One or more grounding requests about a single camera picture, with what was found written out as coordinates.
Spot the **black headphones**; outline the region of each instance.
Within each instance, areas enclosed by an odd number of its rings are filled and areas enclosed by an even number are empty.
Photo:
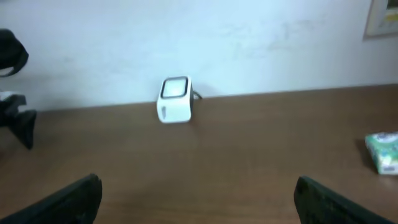
[[[25,47],[8,29],[0,29],[0,69],[14,68],[11,72],[0,75],[0,78],[19,72],[26,64],[29,54]]]

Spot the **white object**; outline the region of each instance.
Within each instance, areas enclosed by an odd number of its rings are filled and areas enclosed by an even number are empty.
[[[371,6],[366,35],[383,35],[398,32],[398,7],[389,0],[374,0]]]
[[[173,77],[163,81],[156,107],[163,123],[188,122],[192,116],[193,90],[190,77]]]

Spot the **black object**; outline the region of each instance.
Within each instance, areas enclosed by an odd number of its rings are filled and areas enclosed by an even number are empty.
[[[101,180],[91,174],[0,220],[0,224],[92,224],[101,199]]]
[[[28,58],[29,54],[15,38],[15,35],[8,29],[0,29],[0,69],[14,68],[0,77],[8,77],[19,72],[25,66]]]
[[[294,203],[302,224],[392,223],[309,177],[298,179],[294,191]]]
[[[26,105],[24,95],[11,95],[0,101],[0,127],[7,126],[26,148],[32,149],[37,112],[28,110],[20,113],[20,105]]]

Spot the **brown wooden surface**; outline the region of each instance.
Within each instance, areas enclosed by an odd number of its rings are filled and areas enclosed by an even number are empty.
[[[96,223],[299,223],[308,175],[398,222],[398,179],[363,137],[398,130],[398,86],[204,99],[191,123],[155,104],[40,113],[33,151],[0,131],[0,217],[95,173]]]

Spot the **white frame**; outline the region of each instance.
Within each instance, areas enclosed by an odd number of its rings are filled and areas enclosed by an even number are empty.
[[[398,8],[387,9],[387,5],[388,0],[373,0],[366,28],[367,36],[398,33],[398,20],[387,20],[387,16],[398,15]]]

